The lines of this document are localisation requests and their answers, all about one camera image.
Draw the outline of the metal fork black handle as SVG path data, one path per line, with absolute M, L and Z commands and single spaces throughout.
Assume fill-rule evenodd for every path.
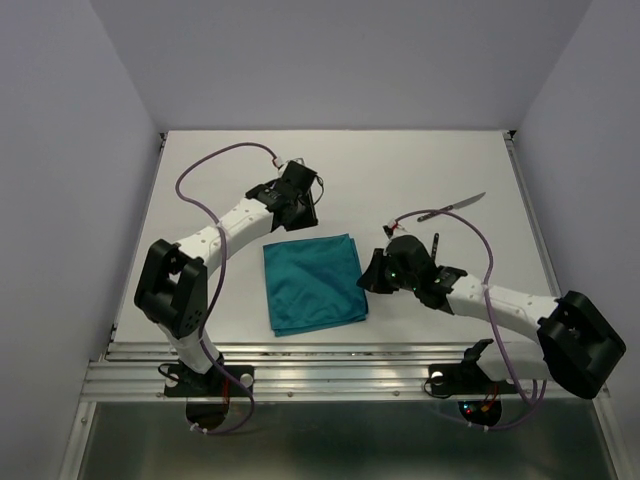
M 439 248 L 439 241 L 440 241 L 440 233 L 436 232 L 433 235 L 433 239 L 432 239 L 432 245 L 431 245 L 431 258 L 432 260 L 435 262 L 437 259 L 437 253 L 438 253 L 438 248 Z

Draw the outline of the teal cloth napkin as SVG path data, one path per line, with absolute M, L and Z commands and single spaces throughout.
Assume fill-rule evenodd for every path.
M 348 234 L 263 247 L 271 329 L 285 337 L 345 326 L 369 313 L 354 239 Z

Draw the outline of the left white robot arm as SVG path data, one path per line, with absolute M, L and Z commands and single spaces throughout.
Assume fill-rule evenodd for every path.
M 278 168 L 278 177 L 258 184 L 224 216 L 170 243 L 154 242 L 146 254 L 134 305 L 156 324 L 188 371 L 199 393 L 215 392 L 222 382 L 222 356 L 211 343 L 205 324 L 221 288 L 208 293 L 214 273 L 224 282 L 230 258 L 251 242 L 280 228 L 295 231 L 318 224 L 312 185 L 316 171 L 298 161 Z

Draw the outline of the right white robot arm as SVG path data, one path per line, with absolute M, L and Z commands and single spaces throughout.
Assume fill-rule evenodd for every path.
M 357 284 L 375 294 L 406 290 L 427 308 L 527 338 L 513 349 L 496 338 L 481 339 L 459 362 L 432 367 L 437 396 L 478 395 L 492 387 L 513 394 L 517 380 L 552 380 L 576 397 L 593 399 L 626 352 L 622 338 L 584 294 L 569 291 L 555 298 L 489 286 L 462 269 L 437 265 L 412 235 L 375 249 Z

